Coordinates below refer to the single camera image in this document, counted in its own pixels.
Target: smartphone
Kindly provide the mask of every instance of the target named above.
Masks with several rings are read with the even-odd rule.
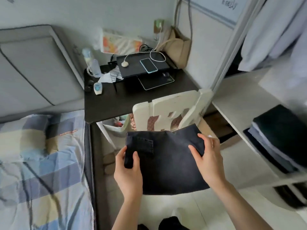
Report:
[[[140,63],[143,65],[147,73],[157,72],[157,67],[153,64],[150,58],[140,60]]]

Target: hand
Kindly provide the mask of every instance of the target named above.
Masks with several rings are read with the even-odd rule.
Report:
[[[201,157],[192,145],[189,145],[189,149],[205,182],[213,190],[219,189],[227,183],[223,166],[223,157],[220,153],[220,141],[219,139],[209,138],[203,134],[198,134],[198,137],[202,138],[205,143],[203,157]]]
[[[127,146],[123,147],[115,157],[114,178],[124,195],[125,201],[134,201],[142,197],[143,177],[137,152],[133,153],[133,168],[125,168],[124,157],[126,149]]]

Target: whiteboard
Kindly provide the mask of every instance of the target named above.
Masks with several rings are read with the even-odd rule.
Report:
[[[191,6],[234,28],[247,0],[191,0]]]

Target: power outlet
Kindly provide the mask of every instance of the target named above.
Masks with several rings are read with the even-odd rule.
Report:
[[[161,32],[163,31],[164,19],[156,19],[153,24],[154,24],[154,28],[153,28],[154,34],[159,34],[160,31]]]

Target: white plastic chair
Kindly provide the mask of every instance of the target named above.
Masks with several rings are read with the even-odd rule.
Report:
[[[153,100],[151,103],[142,102],[133,106],[133,115],[137,131],[147,131],[148,119],[151,116],[159,116],[154,123],[155,131],[170,131],[172,121],[183,113],[178,129],[195,123],[205,135],[216,137],[207,123],[201,118],[200,113],[209,104],[213,92],[210,89],[192,90],[177,93]]]

